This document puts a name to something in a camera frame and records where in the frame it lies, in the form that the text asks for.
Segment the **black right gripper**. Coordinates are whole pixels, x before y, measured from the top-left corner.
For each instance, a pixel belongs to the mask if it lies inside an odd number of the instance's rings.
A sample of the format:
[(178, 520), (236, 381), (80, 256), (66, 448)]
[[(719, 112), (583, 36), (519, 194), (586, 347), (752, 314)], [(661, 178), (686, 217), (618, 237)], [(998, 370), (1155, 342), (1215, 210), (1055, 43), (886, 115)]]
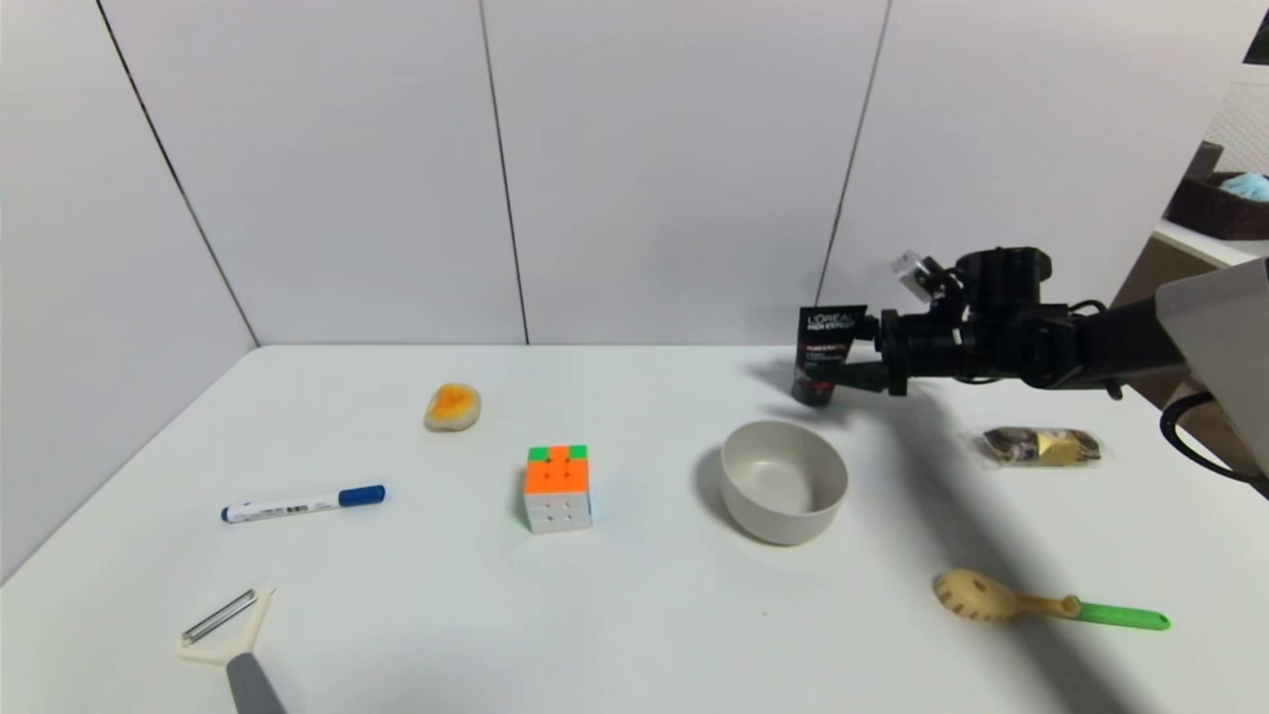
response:
[(857, 321), (857, 342), (871, 345), (882, 361), (810, 363), (812, 383), (843, 386), (871, 393), (909, 394), (914, 378), (961, 378), (964, 349), (956, 340), (956, 323), (929, 313), (901, 315), (884, 309)]

